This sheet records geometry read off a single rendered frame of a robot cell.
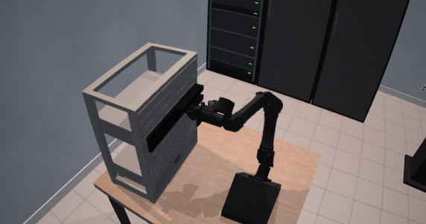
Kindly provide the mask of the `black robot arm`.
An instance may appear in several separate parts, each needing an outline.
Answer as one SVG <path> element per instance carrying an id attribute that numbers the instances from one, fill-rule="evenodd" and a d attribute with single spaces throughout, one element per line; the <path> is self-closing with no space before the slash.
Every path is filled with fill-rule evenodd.
<path id="1" fill-rule="evenodd" d="M 256 92 L 255 94 L 257 96 L 233 115 L 232 110 L 235 103 L 224 97 L 220 97 L 219 100 L 209 100 L 208 106 L 204 105 L 202 109 L 208 112 L 214 112 L 210 115 L 210 124 L 217 127 L 223 127 L 225 130 L 231 132 L 237 132 L 258 110 L 263 107 L 264 128 L 261 144 L 257 152 L 257 159 L 260 165 L 258 166 L 257 173 L 254 176 L 249 175 L 249 177 L 261 182 L 271 182 L 271 180 L 269 181 L 267 177 L 269 175 L 270 168 L 273 167 L 273 159 L 275 155 L 275 151 L 273 151 L 273 142 L 276 131 L 276 122 L 279 113 L 281 113 L 283 108 L 283 103 L 271 92 L 264 92 L 264 94 L 263 92 Z M 256 176 L 257 178 L 255 178 Z"/>

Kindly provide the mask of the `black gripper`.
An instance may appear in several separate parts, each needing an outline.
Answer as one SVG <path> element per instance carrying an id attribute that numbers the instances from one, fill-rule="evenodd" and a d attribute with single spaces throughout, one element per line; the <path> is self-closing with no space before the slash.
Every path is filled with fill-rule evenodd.
<path id="1" fill-rule="evenodd" d="M 205 102 L 201 102 L 200 104 L 201 105 L 190 106 L 185 112 L 185 114 L 191 120 L 195 121 L 197 119 L 197 122 L 196 122 L 197 127 L 202 123 L 202 121 L 210 124 L 210 121 L 209 121 L 211 118 L 210 115 L 214 113 L 214 112 L 208 112 L 202 109 L 205 105 Z"/>

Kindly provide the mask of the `grey open-frame rack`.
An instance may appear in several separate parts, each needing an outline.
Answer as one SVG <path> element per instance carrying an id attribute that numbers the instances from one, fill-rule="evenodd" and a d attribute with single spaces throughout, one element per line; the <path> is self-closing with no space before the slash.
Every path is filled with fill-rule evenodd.
<path id="1" fill-rule="evenodd" d="M 155 50 L 184 57 L 161 74 Z M 116 99 L 97 92 L 145 54 L 148 70 Z M 197 119 L 185 112 L 201 103 L 203 90 L 197 84 L 197 52 L 149 42 L 82 91 L 113 183 L 156 203 L 197 144 Z M 100 112 L 95 100 L 106 104 Z M 127 143 L 113 160 L 104 133 Z"/>

